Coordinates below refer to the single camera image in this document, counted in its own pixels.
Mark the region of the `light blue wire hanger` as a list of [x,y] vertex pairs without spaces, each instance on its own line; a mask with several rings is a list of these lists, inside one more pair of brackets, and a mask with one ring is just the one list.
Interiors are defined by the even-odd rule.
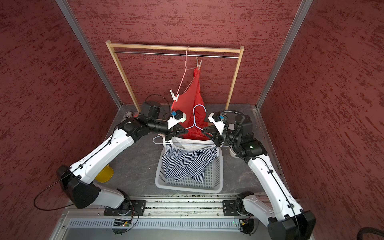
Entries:
[[[193,121],[194,122],[193,122],[193,124],[190,127],[186,128],[186,130],[193,129],[193,128],[196,128],[196,129],[201,130],[201,131],[203,130],[203,128],[201,128],[201,127],[199,127],[197,125],[196,113],[195,113],[195,108],[196,107],[203,107],[205,113],[207,113],[207,110],[206,110],[206,108],[203,105],[195,105],[194,108],[193,108]],[[162,137],[162,135],[159,134],[158,136],[153,138],[153,143],[155,145],[163,145],[163,143],[156,143],[155,142],[155,139],[160,138],[160,137]],[[214,143],[212,143],[212,144],[209,144],[209,143],[205,144],[205,143],[203,143],[202,140],[189,140],[189,142],[187,141],[185,143],[184,142],[182,142],[182,143],[176,142],[176,145],[180,146],[180,147],[185,147],[185,146],[199,146],[199,147],[203,147],[203,148],[204,147],[215,147]]]

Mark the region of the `blue white striped tank top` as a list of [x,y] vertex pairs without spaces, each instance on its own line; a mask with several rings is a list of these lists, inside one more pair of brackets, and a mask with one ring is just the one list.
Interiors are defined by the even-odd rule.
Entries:
[[176,142],[189,142],[189,139],[172,138],[163,141],[165,152],[163,153],[162,165],[166,178],[176,182],[191,177],[193,181],[202,183],[205,171],[209,164],[219,156],[218,147],[185,146],[180,147]]

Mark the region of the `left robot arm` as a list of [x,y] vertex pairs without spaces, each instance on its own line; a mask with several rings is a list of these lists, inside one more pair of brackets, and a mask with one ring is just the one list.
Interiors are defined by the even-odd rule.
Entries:
[[122,151],[148,134],[162,134],[166,139],[186,134],[181,125],[187,115],[180,110],[170,111],[170,117],[160,120],[161,106],[153,101],[144,102],[142,110],[118,124],[112,135],[91,153],[70,167],[57,170],[63,192],[78,209],[91,205],[104,206],[118,215],[132,211],[130,197],[122,190],[104,188],[94,183],[97,175]]

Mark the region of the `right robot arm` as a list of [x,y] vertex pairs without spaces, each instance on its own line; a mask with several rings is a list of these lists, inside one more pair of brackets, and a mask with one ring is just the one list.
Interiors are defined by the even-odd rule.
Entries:
[[244,160],[262,185],[271,205],[252,193],[238,195],[238,212],[250,214],[263,223],[272,240],[309,240],[316,224],[311,211],[305,211],[294,199],[275,171],[263,144],[254,138],[249,116],[238,111],[211,113],[211,126],[202,133],[217,147],[227,144],[237,158]]

